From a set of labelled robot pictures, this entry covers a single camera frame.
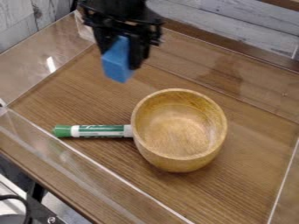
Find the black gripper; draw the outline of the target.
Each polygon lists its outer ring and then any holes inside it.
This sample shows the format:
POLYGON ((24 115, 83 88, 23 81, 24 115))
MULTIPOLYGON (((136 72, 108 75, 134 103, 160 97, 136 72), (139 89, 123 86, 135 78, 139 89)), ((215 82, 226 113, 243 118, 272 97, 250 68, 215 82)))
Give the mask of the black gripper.
POLYGON ((79 0, 84 25, 94 31, 100 53, 118 41, 128 37, 128 65, 140 68, 150 56, 150 45, 162 43, 162 16, 148 8, 147 0, 79 0))

